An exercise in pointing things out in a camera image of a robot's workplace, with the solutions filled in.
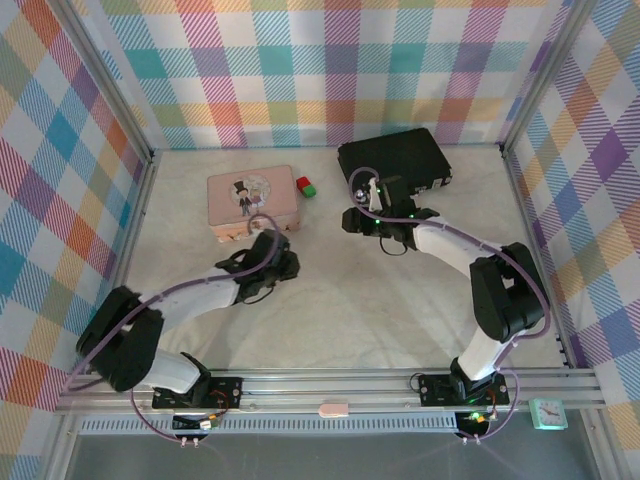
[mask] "teal clock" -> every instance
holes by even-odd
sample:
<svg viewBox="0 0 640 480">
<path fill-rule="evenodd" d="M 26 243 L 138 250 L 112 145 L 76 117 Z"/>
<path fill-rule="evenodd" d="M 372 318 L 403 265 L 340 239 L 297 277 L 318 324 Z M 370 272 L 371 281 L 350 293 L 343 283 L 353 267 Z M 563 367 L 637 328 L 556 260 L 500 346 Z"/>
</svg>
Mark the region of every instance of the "teal clock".
<svg viewBox="0 0 640 480">
<path fill-rule="evenodd" d="M 529 400 L 533 426 L 537 430 L 564 430 L 567 416 L 562 400 L 557 398 L 533 398 Z"/>
</svg>

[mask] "plaid wall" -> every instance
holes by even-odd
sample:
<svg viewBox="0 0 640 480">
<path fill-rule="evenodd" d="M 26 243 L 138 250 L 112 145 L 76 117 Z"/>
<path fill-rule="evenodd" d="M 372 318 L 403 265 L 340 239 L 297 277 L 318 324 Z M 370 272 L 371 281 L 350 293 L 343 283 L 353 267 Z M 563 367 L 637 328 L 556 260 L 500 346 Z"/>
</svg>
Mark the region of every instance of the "plaid wall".
<svg viewBox="0 0 640 480">
<path fill-rule="evenodd" d="M 189 149 L 494 143 L 571 3 L 74 0 L 148 138 Z"/>
<path fill-rule="evenodd" d="M 601 0 L 516 147 L 562 321 L 640 478 L 640 0 Z"/>
<path fill-rule="evenodd" d="M 0 479 L 31 479 L 142 162 L 45 0 L 0 2 Z"/>
</svg>

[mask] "vent grille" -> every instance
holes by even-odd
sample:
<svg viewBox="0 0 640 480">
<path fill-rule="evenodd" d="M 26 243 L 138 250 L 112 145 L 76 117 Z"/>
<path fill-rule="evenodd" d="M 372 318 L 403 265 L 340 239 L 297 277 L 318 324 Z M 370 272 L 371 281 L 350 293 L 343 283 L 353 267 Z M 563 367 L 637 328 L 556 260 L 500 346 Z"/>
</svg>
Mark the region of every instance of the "vent grille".
<svg viewBox="0 0 640 480">
<path fill-rule="evenodd" d="M 152 416 L 151 424 L 171 431 L 171 415 Z M 345 418 L 320 418 L 318 415 L 229 415 L 211 433 L 404 433 L 452 432 L 457 429 L 454 413 L 425 412 L 391 415 L 351 415 Z M 83 419 L 79 432 L 84 435 L 152 433 L 135 415 L 91 415 Z"/>
</svg>

